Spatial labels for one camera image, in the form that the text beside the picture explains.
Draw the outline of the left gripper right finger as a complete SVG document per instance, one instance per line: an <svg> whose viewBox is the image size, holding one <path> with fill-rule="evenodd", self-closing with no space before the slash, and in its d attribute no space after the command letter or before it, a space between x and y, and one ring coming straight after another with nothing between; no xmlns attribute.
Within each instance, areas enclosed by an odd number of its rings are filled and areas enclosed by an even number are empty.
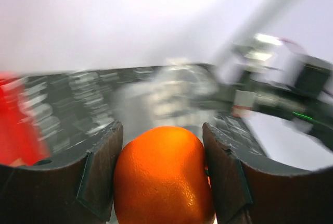
<svg viewBox="0 0 333 224"><path fill-rule="evenodd" d="M332 168L291 167L203 125L218 223L332 223Z"/></svg>

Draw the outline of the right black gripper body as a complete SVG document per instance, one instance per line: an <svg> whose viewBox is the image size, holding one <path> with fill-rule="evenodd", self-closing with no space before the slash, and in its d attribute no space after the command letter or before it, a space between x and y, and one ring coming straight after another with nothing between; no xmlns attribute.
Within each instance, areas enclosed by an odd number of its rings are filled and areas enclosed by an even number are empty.
<svg viewBox="0 0 333 224"><path fill-rule="evenodd" d="M332 77L332 63L301 55L288 64L284 83L257 80L259 71L243 66L236 81L221 83L208 97L208 108L239 115L241 110L293 121L298 119L310 127L298 127L332 149L332 104L319 99Z"/></svg>

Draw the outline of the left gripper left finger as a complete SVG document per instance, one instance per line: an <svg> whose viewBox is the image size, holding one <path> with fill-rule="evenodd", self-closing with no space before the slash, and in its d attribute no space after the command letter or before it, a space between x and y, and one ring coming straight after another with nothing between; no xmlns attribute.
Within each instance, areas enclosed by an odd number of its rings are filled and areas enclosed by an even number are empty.
<svg viewBox="0 0 333 224"><path fill-rule="evenodd" d="M122 123L114 121L33 166L1 165L1 223L108 222L122 144Z"/></svg>

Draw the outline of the orange fake fruit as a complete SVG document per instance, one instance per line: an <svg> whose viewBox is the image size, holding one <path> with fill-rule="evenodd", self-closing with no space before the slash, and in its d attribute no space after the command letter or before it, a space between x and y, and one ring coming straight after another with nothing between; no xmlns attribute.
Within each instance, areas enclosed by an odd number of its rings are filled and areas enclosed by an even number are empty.
<svg viewBox="0 0 333 224"><path fill-rule="evenodd" d="M151 129L127 144L114 170L119 223L213 223L203 144L181 127Z"/></svg>

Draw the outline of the clear zip top bag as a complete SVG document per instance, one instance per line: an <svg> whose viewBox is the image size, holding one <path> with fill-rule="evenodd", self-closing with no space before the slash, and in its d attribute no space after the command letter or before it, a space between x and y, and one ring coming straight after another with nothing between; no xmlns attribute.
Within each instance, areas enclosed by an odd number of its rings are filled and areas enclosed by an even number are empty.
<svg viewBox="0 0 333 224"><path fill-rule="evenodd" d="M199 103L217 89L203 67L173 62L118 89L112 100L114 117L122 122L126 141L159 126L183 127L200 138L203 123L212 122L214 112Z"/></svg>

